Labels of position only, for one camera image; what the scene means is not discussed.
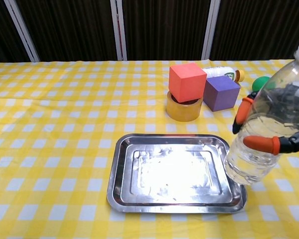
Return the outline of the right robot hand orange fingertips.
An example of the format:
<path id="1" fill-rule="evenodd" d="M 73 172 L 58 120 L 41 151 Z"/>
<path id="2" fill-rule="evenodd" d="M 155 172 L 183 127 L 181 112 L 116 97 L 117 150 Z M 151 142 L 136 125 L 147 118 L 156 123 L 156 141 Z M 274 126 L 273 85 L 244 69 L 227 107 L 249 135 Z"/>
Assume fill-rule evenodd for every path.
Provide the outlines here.
<path id="1" fill-rule="evenodd" d="M 236 113 L 232 132 L 237 134 L 243 124 L 247 120 L 247 116 L 250 113 L 253 103 L 255 102 L 256 96 L 259 94 L 258 91 L 252 91 L 248 96 L 244 97 L 238 111 Z M 246 136 L 243 138 L 243 144 L 250 149 L 278 155 L 280 153 L 293 153 L 299 151 L 299 131 L 295 132 L 289 137 L 285 136 Z"/>

